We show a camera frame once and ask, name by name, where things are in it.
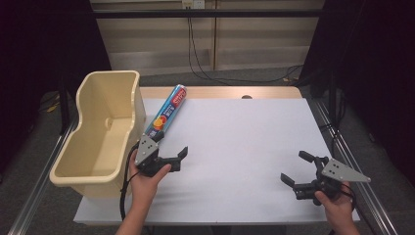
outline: electrical cable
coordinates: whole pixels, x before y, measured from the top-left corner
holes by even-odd
[[[356,207],[356,204],[357,204],[357,202],[356,202],[356,196],[354,194],[354,191],[350,187],[348,187],[347,185],[345,185],[343,183],[342,183],[342,186],[345,186],[349,190],[349,193],[348,192],[345,192],[343,190],[340,190],[340,193],[343,194],[343,195],[348,196],[349,198],[351,198],[351,211],[353,212],[354,209],[355,209],[355,207]],[[330,231],[329,235],[334,235],[334,234],[336,234],[336,232],[335,232],[335,230],[332,229]]]
[[[131,181],[132,177],[134,177],[137,174],[132,175],[128,180],[128,167],[129,167],[129,162],[131,159],[131,155],[134,152],[134,150],[138,149],[138,145],[139,142],[137,142],[130,150],[130,152],[128,153],[128,157],[127,157],[127,162],[125,163],[125,170],[124,170],[124,180],[122,183],[122,188],[120,190],[121,195],[119,197],[119,212],[121,213],[121,219],[124,220],[125,219],[125,195],[127,193],[127,188],[128,188],[128,184]]]
[[[205,73],[205,71],[202,69],[202,67],[201,67],[201,65],[199,63],[199,57],[198,57],[198,54],[196,52],[195,39],[194,39],[194,34],[193,34],[192,19],[191,18],[188,18],[188,21],[187,22],[188,22],[188,28],[189,28],[189,65],[190,65],[190,69],[191,69],[192,73],[195,76],[197,76],[198,78],[207,79],[207,80],[209,80],[209,79],[210,80],[214,80],[216,82],[219,82],[219,83],[222,83],[222,84],[225,84],[225,85],[228,85],[228,86],[230,86],[230,84],[229,83],[226,83],[224,81],[240,81],[240,82],[254,82],[254,83],[269,83],[269,82],[274,82],[274,81],[282,80],[282,79],[288,77],[291,73],[293,73],[294,71],[296,71],[298,68],[301,68],[302,67],[302,65],[291,66],[291,67],[287,68],[287,74],[286,75],[281,76],[281,77],[277,77],[275,79],[270,79],[270,80],[244,80],[244,79],[223,78],[223,77],[218,77],[218,78],[210,77],[209,75],[207,75]],[[197,61],[199,70],[204,74],[205,77],[196,74],[196,72],[193,70],[192,63],[191,63],[191,58],[190,58],[190,54],[191,54],[190,51],[192,49],[192,45],[193,45],[193,51],[194,51],[194,55],[196,57],[196,61]]]
[[[341,124],[342,119],[345,117],[345,114],[346,114],[346,98],[345,98],[344,92],[342,91],[341,100],[339,102],[339,109],[338,109],[338,112],[336,114],[336,120],[331,120],[331,122],[329,122],[327,124],[318,126],[320,128],[321,132],[323,132],[323,131],[325,131],[329,128],[334,129],[333,137],[332,137],[332,140],[331,140],[331,149],[330,149],[330,152],[331,152],[333,158],[335,158],[335,140],[337,139],[337,137],[339,135],[340,124]]]
[[[365,223],[369,227],[369,229],[372,232],[372,234],[376,235],[375,229],[369,223],[369,219],[366,217],[366,215],[364,215],[362,209],[360,208],[359,204],[357,203],[357,201],[356,201],[356,195],[355,195],[354,191],[349,186],[347,186],[345,184],[342,184],[342,185],[345,186],[348,190],[350,190],[350,193],[353,196],[353,201],[352,201],[353,208],[356,209],[359,212],[360,216],[363,218],[363,220],[365,221]]]
[[[325,69],[324,68],[320,68],[320,69],[314,70],[310,74],[308,74],[308,75],[302,77],[301,79],[295,81],[291,85],[292,86],[295,86],[295,87],[305,86],[305,85],[309,84],[312,79],[314,79],[315,77],[321,76],[322,73],[324,73],[324,72],[325,72]]]

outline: metal frame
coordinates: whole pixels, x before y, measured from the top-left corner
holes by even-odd
[[[92,13],[87,12],[40,12],[39,14],[67,16],[67,15],[93,15],[96,19],[135,19],[135,18],[321,18],[321,17],[341,17],[348,14],[347,11],[327,12],[323,10],[162,10],[162,11],[94,11]],[[65,87],[61,87],[62,92],[65,92]],[[66,102],[61,103],[63,114],[69,113],[69,106]],[[324,121],[328,124],[330,119],[328,117],[328,111],[324,104],[317,102],[317,108]],[[70,123],[70,126],[65,129],[65,133],[58,140],[58,143],[52,152],[48,163],[45,165],[35,187],[33,188],[29,198],[25,202],[23,209],[19,213],[15,223],[13,224],[9,235],[24,234],[28,228],[30,221],[32,220],[34,213],[43,197],[45,186],[48,182],[48,175],[51,166],[55,162],[56,157],[62,150],[62,147],[67,140],[69,134],[74,130],[76,119]],[[335,130],[330,128],[332,136],[335,134]],[[340,133],[337,134],[338,141],[336,146],[342,153],[342,157],[345,162],[352,168],[361,171],[356,160],[354,159],[351,151],[349,150],[345,140]],[[357,183],[359,190],[361,191],[363,198],[369,206],[372,214],[374,215],[379,227],[383,234],[397,234],[392,222],[376,197],[374,191],[369,184]]]
[[[323,118],[325,124],[330,124],[329,112],[322,101],[314,101],[314,104],[317,107],[317,110],[320,116]],[[350,166],[351,168],[362,172],[359,165],[357,164],[356,159],[354,158],[353,153],[351,152],[350,148],[348,147],[345,139],[343,138],[340,131],[336,132],[335,128],[329,128],[330,134],[332,138],[335,138],[335,144],[338,148],[339,152],[342,155],[343,160],[345,163]],[[379,201],[378,197],[376,196],[375,192],[373,191],[372,187],[368,183],[356,183],[358,189],[360,190],[364,201],[366,202],[367,206],[369,207],[371,213],[373,214],[376,222],[378,223],[379,228],[382,230],[383,234],[398,234],[396,229],[394,228],[392,221],[385,210],[382,203]]]

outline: plastic container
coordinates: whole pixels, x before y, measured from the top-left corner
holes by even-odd
[[[77,129],[58,155],[50,180],[86,197],[119,197],[125,161],[144,130],[137,71],[96,71],[76,93]]]

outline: gray floor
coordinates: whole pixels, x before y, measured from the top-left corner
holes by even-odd
[[[288,85],[289,82],[282,80],[269,81],[284,76],[286,72],[286,69],[266,69],[215,71],[208,74],[211,77],[255,80],[255,82],[226,81],[231,85]],[[141,86],[168,86],[177,83],[187,86],[223,85],[211,79],[197,78],[191,73],[143,76],[140,81]],[[308,87],[302,87],[300,91],[303,97],[308,98],[317,124],[324,124],[318,115],[314,101],[309,97]],[[45,94],[44,99],[53,95],[54,93]],[[59,108],[52,113],[39,112],[39,117],[29,138],[16,154],[14,161],[5,172],[4,182],[0,185],[0,234],[7,234],[12,227],[43,167],[48,162],[60,136],[60,128]],[[382,146],[369,138],[370,133],[364,123],[353,112],[352,107],[347,107],[340,130],[362,171],[372,178],[371,186],[391,217],[397,233],[403,235],[414,234],[414,187],[391,164]],[[323,136],[330,148],[331,138],[328,132],[323,132]],[[116,226],[90,227],[74,223],[72,220],[80,200],[81,196],[70,188],[58,188],[48,183],[43,199],[37,205],[37,211],[26,229],[26,234],[114,234],[116,232]],[[359,193],[358,204],[362,208],[363,214],[369,218],[369,222],[375,227],[377,234],[383,234]],[[371,234],[364,221],[357,222],[357,226],[361,234]],[[203,228],[158,227],[156,234],[202,234],[201,229]],[[281,230],[284,229],[286,229],[287,235],[328,234],[330,231],[327,223],[313,223],[288,225],[285,228],[280,226],[235,227],[232,234],[281,234]]]

